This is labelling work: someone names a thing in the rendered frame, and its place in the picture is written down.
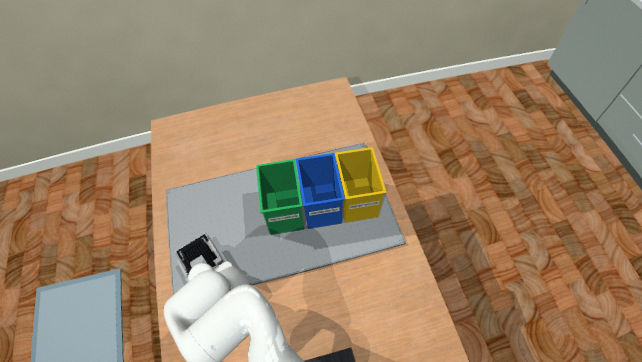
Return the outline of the yellow bin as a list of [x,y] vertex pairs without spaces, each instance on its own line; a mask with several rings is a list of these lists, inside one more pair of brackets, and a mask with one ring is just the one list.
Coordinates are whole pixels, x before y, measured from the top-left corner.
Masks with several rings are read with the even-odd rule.
[[335,156],[345,197],[345,223],[379,217],[386,189],[373,147],[338,152]]

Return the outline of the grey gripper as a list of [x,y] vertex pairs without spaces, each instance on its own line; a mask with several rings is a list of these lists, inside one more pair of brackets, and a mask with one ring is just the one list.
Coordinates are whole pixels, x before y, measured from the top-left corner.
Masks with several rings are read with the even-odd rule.
[[[208,244],[208,245],[210,244],[210,245],[209,245],[209,247],[211,246],[211,247],[210,247],[210,249],[211,249],[211,250],[212,250],[212,252],[213,252],[213,253],[215,253],[215,254],[216,254],[216,256],[218,257],[217,259],[215,259],[215,260],[214,260],[214,262],[215,262],[216,266],[214,266],[213,268],[214,268],[216,271],[220,272],[220,271],[222,271],[223,269],[225,269],[225,268],[227,268],[227,267],[229,267],[229,266],[232,266],[232,264],[231,264],[230,262],[224,262],[224,263],[223,263],[222,259],[219,257],[220,255],[218,254],[217,250],[215,249],[214,245],[212,244],[212,242],[211,242],[210,240],[207,242],[207,244]],[[186,281],[187,281],[187,283],[188,283],[188,282],[189,282],[189,278],[188,278],[188,274],[187,274],[187,272],[186,272],[186,271],[187,271],[187,268],[185,267],[185,265],[184,265],[184,263],[183,263],[183,261],[182,261],[181,259],[180,259],[180,260],[177,260],[177,262],[178,262],[178,264],[179,264],[179,266],[180,266],[180,268],[181,268],[182,272],[184,273],[184,275],[185,275],[185,277],[186,277],[185,279],[186,279]],[[221,265],[219,265],[220,263],[221,263]]]

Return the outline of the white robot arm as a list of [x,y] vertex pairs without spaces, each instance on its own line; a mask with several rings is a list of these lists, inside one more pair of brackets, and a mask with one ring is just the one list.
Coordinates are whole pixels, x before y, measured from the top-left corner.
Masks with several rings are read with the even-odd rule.
[[304,362],[287,343],[267,299],[239,269],[215,271],[202,255],[190,264],[189,282],[164,306],[187,362],[222,362],[249,335],[248,362]]

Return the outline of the blue bin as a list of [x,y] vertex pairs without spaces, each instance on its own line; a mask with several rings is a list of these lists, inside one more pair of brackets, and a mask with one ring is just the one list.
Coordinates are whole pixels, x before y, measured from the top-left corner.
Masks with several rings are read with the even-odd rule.
[[296,159],[308,229],[341,224],[345,200],[335,154]]

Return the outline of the green open bin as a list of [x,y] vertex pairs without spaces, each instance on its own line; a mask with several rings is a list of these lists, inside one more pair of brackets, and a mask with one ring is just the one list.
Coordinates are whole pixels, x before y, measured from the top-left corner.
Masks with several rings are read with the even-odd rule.
[[304,230],[295,159],[259,164],[256,168],[260,212],[270,235]]

